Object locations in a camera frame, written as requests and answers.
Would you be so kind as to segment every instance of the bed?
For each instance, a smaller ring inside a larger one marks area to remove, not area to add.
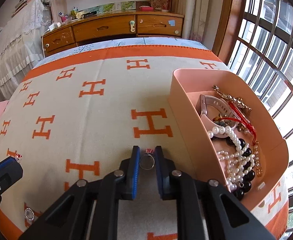
[[[227,69],[196,41],[131,38],[60,52],[27,73],[0,117],[0,161],[18,153],[24,170],[2,196],[0,230],[8,240],[30,226],[25,208],[40,216],[78,179],[116,170],[133,145],[161,145],[177,168],[195,176],[167,101],[177,68]],[[160,200],[155,177],[154,169],[141,170],[137,199],[120,201],[118,239],[177,238],[175,202]],[[288,217],[283,178],[253,214],[280,238]]]
[[[30,0],[0,32],[0,101],[10,99],[26,73],[43,59],[41,36],[50,23],[49,7]]]

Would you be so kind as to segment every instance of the curtain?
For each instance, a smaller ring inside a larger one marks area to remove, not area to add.
[[[184,15],[183,39],[202,41],[209,0],[173,0],[172,12]]]

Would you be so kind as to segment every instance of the pearl bracelet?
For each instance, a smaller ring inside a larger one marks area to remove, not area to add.
[[[227,143],[229,145],[234,144],[236,147],[236,153],[229,154],[227,151],[219,151],[220,161],[227,161],[226,165],[226,184],[230,186],[231,192],[241,200],[244,193],[248,192],[251,188],[250,181],[253,180],[255,173],[252,170],[255,166],[254,158],[249,144],[245,143],[243,139],[239,139],[230,126],[226,127],[213,127],[212,131],[208,131],[208,136],[213,138],[215,134],[226,133],[231,141]]]

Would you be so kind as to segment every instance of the pink box on desk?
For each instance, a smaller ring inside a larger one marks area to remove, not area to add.
[[[232,152],[232,147],[227,146],[223,140],[211,141],[195,109],[200,94],[219,97],[212,89],[213,85],[217,85],[224,93],[241,97],[252,108],[249,120],[259,141],[263,174],[261,177],[255,176],[251,181],[251,190],[241,200],[251,211],[275,187],[288,167],[288,147],[262,102],[239,76],[226,70],[177,69],[173,72],[168,101],[192,159],[197,179],[216,179],[227,187],[225,163],[219,161],[216,150],[226,148]],[[265,186],[258,190],[257,186],[263,182]]]

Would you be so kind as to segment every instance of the black bead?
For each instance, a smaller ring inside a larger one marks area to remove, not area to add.
[[[245,146],[245,140],[243,140],[242,138],[239,139],[240,140],[240,143],[241,143],[241,147],[243,148]]]
[[[230,137],[227,137],[226,138],[226,143],[227,143],[228,146],[234,146],[235,145],[234,142],[231,140]]]
[[[243,156],[248,157],[248,156],[250,156],[251,154],[252,154],[252,150],[251,150],[250,148],[248,148],[248,149],[246,150],[246,152],[243,153]]]
[[[247,170],[248,167],[250,167],[250,166],[251,166],[251,163],[250,163],[250,162],[247,162],[247,164],[245,164],[245,165],[243,166],[243,168],[244,168],[244,170]]]
[[[249,171],[247,175],[243,177],[244,181],[252,181],[255,177],[255,172],[253,170]]]
[[[244,191],[241,188],[234,190],[232,193],[238,200],[241,200],[244,197]]]
[[[244,191],[244,193],[247,193],[250,189],[251,189],[251,187],[252,187],[252,184],[251,184],[251,182],[249,182],[249,181],[245,181],[245,182],[243,182],[243,191]]]

